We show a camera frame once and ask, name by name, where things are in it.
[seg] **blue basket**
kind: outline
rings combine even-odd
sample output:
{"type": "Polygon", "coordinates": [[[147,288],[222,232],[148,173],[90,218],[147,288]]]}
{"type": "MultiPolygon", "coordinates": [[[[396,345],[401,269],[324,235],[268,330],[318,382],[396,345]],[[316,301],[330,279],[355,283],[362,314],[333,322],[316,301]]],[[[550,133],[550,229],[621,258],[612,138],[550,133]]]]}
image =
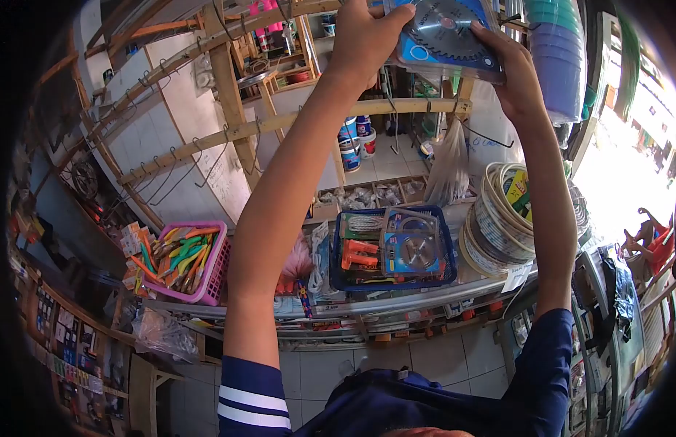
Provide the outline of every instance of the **blue basket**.
{"type": "MultiPolygon", "coordinates": [[[[457,279],[457,263],[455,258],[455,249],[450,237],[450,231],[445,223],[445,216],[439,206],[435,205],[419,205],[406,206],[403,209],[415,211],[416,213],[434,215],[439,221],[440,244],[443,248],[443,260],[445,261],[445,274],[440,280],[422,280],[412,283],[404,284],[360,284],[352,285],[346,279],[341,267],[343,259],[343,245],[340,238],[340,223],[343,214],[338,214],[336,218],[336,231],[333,235],[333,251],[331,253],[330,263],[330,281],[333,288],[342,290],[344,292],[378,292],[382,290],[407,290],[412,288],[423,287],[440,287],[454,282],[457,279]]],[[[381,209],[366,209],[366,210],[351,210],[345,211],[350,214],[365,214],[365,215],[380,215],[384,216],[385,208],[381,209]]]]}

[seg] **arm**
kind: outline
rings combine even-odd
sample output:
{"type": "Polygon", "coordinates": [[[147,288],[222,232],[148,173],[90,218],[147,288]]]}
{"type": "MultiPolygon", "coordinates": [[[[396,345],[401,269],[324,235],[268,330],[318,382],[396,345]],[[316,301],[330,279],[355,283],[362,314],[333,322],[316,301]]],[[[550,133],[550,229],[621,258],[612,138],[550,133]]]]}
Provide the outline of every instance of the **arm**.
{"type": "Polygon", "coordinates": [[[507,82],[495,86],[503,112],[523,146],[535,209],[535,252],[539,293],[535,318],[554,308],[571,308],[571,273],[577,235],[556,135],[542,99],[532,56],[504,34],[473,22],[474,33],[502,59],[507,82]]]}
{"type": "Polygon", "coordinates": [[[343,120],[360,94],[374,83],[377,70],[414,12],[414,6],[404,5],[376,20],[366,0],[348,0],[341,7],[331,63],[238,221],[228,267],[224,355],[279,369],[273,315],[277,279],[343,120]],[[354,55],[354,47],[365,40],[380,43],[369,45],[360,57],[354,55]]]}

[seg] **pink basket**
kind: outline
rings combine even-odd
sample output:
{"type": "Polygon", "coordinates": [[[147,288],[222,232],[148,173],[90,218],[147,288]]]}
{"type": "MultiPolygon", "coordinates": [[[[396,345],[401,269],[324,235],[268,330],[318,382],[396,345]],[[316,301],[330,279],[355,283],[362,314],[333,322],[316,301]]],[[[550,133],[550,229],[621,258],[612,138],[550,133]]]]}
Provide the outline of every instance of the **pink basket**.
{"type": "Polygon", "coordinates": [[[170,290],[162,285],[154,284],[146,280],[143,276],[142,283],[144,286],[163,293],[167,296],[174,297],[183,302],[201,303],[203,305],[217,306],[219,305],[219,298],[221,296],[221,289],[226,282],[226,273],[228,271],[228,259],[231,254],[231,244],[226,238],[227,226],[220,220],[210,220],[206,222],[176,222],[170,223],[161,231],[161,238],[168,234],[173,228],[179,227],[197,227],[208,228],[219,226],[219,236],[216,238],[214,247],[206,261],[202,281],[197,287],[194,294],[185,294],[170,290]]]}

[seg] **hand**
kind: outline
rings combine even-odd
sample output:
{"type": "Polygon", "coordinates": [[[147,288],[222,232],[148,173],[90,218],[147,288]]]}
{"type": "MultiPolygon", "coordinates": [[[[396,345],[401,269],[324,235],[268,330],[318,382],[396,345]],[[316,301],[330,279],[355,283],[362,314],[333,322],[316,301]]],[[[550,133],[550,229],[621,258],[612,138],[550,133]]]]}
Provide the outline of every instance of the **hand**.
{"type": "Polygon", "coordinates": [[[376,73],[391,55],[399,33],[415,14],[412,4],[384,16],[384,8],[368,8],[367,0],[347,0],[336,18],[333,56],[326,73],[346,76],[365,90],[376,83],[376,73]]]}
{"type": "Polygon", "coordinates": [[[493,88],[506,117],[516,128],[524,122],[535,124],[541,117],[549,120],[530,52],[506,34],[491,32],[479,22],[472,22],[472,31],[496,52],[503,64],[506,83],[493,88]]]}

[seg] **hanging plastic bag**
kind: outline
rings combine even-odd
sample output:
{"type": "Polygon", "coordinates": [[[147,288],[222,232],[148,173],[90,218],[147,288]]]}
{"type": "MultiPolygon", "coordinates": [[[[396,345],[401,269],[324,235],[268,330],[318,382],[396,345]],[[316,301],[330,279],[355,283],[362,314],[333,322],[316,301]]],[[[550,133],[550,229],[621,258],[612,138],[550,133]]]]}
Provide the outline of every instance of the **hanging plastic bag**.
{"type": "Polygon", "coordinates": [[[144,308],[132,321],[132,327],[137,353],[156,350],[173,355],[175,360],[199,361],[196,337],[171,316],[144,308]]]}
{"type": "Polygon", "coordinates": [[[423,200],[442,208],[464,197],[469,188],[465,134],[458,119],[447,129],[445,139],[434,144],[434,154],[423,200]]]}
{"type": "Polygon", "coordinates": [[[467,126],[469,131],[469,177],[474,189],[479,189],[481,177],[491,162],[523,163],[523,148],[513,123],[503,114],[490,83],[477,80],[472,90],[472,113],[467,126]]]}

